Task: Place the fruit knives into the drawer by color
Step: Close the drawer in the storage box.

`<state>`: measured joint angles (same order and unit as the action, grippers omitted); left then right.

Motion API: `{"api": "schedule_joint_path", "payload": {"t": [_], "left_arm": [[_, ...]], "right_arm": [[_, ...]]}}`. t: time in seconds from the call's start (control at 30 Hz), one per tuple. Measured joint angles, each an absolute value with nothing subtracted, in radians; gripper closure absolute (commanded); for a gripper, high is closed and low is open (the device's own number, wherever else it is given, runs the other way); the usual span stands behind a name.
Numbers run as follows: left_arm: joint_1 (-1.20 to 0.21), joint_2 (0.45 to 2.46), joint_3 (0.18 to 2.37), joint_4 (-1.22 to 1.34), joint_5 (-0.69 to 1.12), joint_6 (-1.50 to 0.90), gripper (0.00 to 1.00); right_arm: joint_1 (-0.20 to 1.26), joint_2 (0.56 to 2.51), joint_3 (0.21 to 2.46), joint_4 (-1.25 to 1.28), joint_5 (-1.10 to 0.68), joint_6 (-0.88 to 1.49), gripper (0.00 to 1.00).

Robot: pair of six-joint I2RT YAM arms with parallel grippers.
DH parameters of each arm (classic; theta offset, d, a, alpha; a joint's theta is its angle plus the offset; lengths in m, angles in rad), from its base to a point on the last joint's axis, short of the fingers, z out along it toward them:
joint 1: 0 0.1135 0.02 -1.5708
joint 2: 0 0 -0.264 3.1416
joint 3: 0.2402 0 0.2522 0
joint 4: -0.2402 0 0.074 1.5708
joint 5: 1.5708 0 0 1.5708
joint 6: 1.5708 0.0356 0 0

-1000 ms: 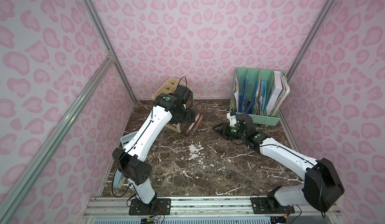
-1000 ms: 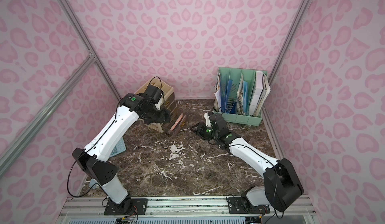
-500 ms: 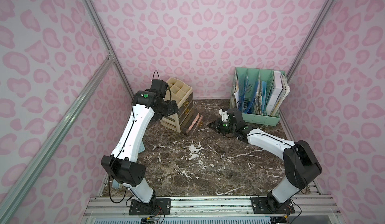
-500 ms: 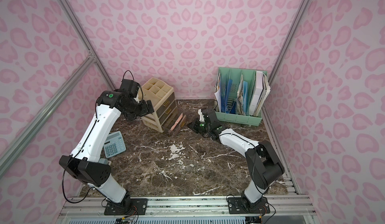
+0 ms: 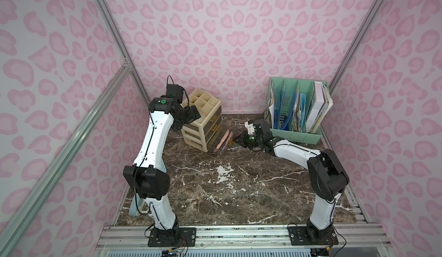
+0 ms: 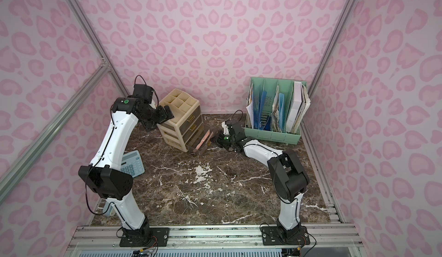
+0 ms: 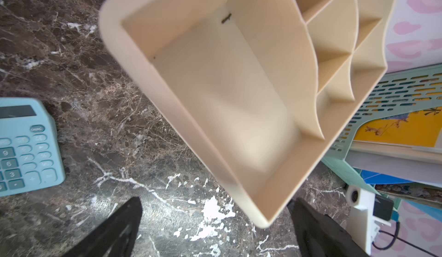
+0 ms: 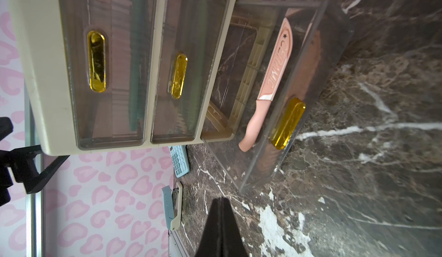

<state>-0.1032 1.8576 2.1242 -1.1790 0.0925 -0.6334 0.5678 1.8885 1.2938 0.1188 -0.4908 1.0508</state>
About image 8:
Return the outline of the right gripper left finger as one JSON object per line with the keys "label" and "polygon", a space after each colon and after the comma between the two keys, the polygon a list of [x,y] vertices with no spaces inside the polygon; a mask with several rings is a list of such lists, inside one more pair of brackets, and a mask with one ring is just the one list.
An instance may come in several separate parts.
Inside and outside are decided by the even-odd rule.
{"label": "right gripper left finger", "polygon": [[220,198],[215,198],[212,201],[195,257],[221,256],[221,224],[219,222],[220,203]]}

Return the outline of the beige desktop drawer organizer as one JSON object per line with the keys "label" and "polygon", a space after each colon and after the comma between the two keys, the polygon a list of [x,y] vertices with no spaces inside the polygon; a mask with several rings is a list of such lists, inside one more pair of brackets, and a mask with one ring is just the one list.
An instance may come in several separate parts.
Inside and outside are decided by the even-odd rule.
{"label": "beige desktop drawer organizer", "polygon": [[259,67],[261,0],[8,0],[46,154],[231,140],[222,75]]}

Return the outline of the transparent grey drawer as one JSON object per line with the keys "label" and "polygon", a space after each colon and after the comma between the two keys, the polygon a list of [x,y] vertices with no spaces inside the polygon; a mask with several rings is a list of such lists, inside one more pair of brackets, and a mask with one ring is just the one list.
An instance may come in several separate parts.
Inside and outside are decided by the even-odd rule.
{"label": "transparent grey drawer", "polygon": [[78,148],[141,145],[156,0],[59,0]]}
{"label": "transparent grey drawer", "polygon": [[239,193],[270,182],[354,32],[332,0],[238,0],[204,122]]}
{"label": "transparent grey drawer", "polygon": [[227,1],[166,0],[152,143],[196,137]]}

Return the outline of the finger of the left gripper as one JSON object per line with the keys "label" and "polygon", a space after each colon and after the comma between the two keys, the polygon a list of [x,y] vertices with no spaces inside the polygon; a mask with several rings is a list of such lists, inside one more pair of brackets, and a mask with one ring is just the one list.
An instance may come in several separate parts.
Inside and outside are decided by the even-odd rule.
{"label": "finger of the left gripper", "polygon": [[36,194],[54,176],[57,170],[68,160],[69,156],[58,156],[52,163],[38,172],[34,158],[42,154],[40,145],[16,148],[11,151],[1,151],[1,205],[11,200],[8,189],[13,186],[9,171],[12,171],[15,181],[24,185],[26,194]]}

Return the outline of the pink fruit knife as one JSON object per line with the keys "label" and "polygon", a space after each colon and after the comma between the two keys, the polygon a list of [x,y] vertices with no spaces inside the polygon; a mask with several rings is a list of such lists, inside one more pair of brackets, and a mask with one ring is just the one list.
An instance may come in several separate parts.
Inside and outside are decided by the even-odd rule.
{"label": "pink fruit knife", "polygon": [[321,93],[315,86],[322,55],[321,33],[313,28],[317,14],[290,8],[284,18],[292,28],[293,48],[262,125],[265,147],[254,169],[254,174],[261,176],[271,176],[280,167],[291,139],[296,137]]}
{"label": "pink fruit knife", "polygon": [[284,18],[256,100],[254,114],[247,124],[243,140],[238,144],[240,150],[243,152],[249,151],[259,136],[268,110],[291,57],[292,48],[292,28],[288,19]]}

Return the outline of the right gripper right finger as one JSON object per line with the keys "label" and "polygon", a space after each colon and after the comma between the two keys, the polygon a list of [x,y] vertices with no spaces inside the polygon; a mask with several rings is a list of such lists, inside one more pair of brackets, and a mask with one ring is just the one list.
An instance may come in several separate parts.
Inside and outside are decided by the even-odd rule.
{"label": "right gripper right finger", "polygon": [[221,198],[221,257],[247,257],[242,237],[229,199]]}

